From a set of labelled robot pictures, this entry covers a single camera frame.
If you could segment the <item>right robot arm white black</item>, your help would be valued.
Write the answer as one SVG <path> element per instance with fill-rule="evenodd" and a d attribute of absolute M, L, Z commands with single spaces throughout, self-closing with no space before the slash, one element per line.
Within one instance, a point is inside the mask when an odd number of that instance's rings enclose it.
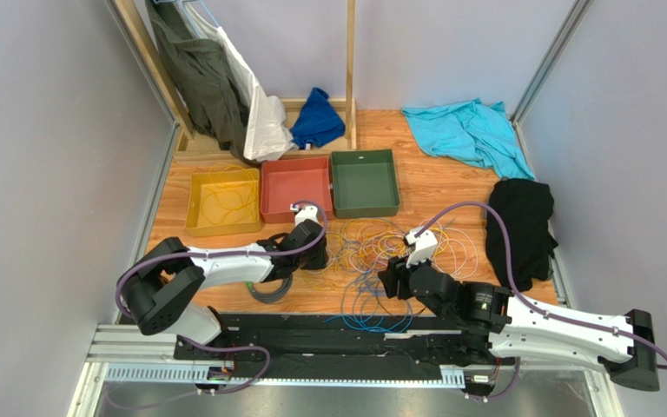
<path fill-rule="evenodd" d="M 629 389 L 660 389 L 652 316 L 644 310 L 621 315 L 567 310 L 520 298 L 508 288 L 456 281 L 430 261 L 410 265 L 404 257 L 389 259 L 377 276 L 388 298 L 414 298 L 459 331 L 444 349 L 459 366 L 516 358 L 561 361 L 605 371 Z"/>

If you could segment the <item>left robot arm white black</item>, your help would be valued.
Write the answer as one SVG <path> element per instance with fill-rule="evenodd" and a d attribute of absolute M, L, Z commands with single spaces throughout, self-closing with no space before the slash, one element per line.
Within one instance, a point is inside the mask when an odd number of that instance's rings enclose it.
<path fill-rule="evenodd" d="M 191 248 L 167 238 L 118 279 L 116 304 L 144 335 L 175 334 L 207 346 L 221 335 L 222 325 L 211 308 L 195 303 L 200 291 L 284 281 L 300 268 L 321 269 L 326 228 L 304 220 L 287 234 L 227 249 Z"/>

